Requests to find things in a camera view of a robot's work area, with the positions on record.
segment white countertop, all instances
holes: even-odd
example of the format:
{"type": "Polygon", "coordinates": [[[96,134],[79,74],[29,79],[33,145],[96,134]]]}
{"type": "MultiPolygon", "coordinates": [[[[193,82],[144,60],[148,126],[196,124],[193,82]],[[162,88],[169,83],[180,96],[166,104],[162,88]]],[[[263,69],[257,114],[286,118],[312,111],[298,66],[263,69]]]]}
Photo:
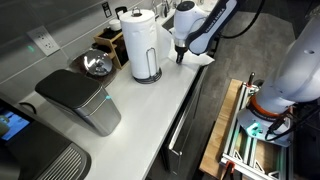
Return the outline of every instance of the white countertop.
{"type": "Polygon", "coordinates": [[[137,83],[128,63],[106,88],[122,116],[107,137],[74,123],[38,94],[28,101],[38,107],[46,123],[90,154],[92,165],[86,180],[145,179],[199,69],[168,58],[159,65],[162,77],[153,84],[137,83]]]}

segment screen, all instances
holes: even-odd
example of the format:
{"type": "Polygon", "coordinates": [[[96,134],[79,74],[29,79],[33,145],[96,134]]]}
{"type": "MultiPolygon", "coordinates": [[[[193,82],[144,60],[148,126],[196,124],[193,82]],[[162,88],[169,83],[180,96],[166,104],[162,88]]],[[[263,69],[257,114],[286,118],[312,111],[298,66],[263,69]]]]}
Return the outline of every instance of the screen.
{"type": "Polygon", "coordinates": [[[0,107],[0,136],[8,141],[30,122],[10,110],[0,107]]]}

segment floor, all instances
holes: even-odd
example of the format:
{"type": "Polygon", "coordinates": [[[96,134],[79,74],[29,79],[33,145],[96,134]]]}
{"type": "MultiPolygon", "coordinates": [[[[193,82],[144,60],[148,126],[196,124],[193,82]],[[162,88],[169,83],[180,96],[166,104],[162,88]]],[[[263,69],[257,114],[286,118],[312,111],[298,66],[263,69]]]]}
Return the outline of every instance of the floor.
{"type": "MultiPolygon", "coordinates": [[[[238,12],[228,23],[223,30],[224,35],[236,34],[249,24],[254,16],[254,13],[250,12],[254,11],[257,5],[256,3],[250,5],[253,1],[256,0],[251,0],[251,2],[248,0],[249,5],[242,9],[248,12],[238,12]]],[[[287,1],[290,0],[267,0],[269,3],[266,3],[267,9],[264,9],[257,22],[246,34],[232,40],[221,39],[215,54],[216,61],[209,65],[204,80],[196,115],[197,127],[194,128],[194,132],[191,132],[188,139],[190,144],[198,142],[197,145],[190,145],[190,150],[186,152],[188,158],[181,162],[179,175],[163,173],[162,162],[160,158],[157,158],[152,168],[162,168],[162,171],[153,171],[153,176],[149,179],[214,179],[203,174],[198,167],[230,80],[233,78],[247,81],[251,72],[256,73],[255,79],[265,79],[279,64],[287,47],[303,29],[300,27],[303,23],[299,25],[299,28],[294,29],[294,23],[291,23],[294,21],[290,19],[287,1]],[[272,3],[276,3],[277,8],[271,8],[274,5],[272,3]]]]}

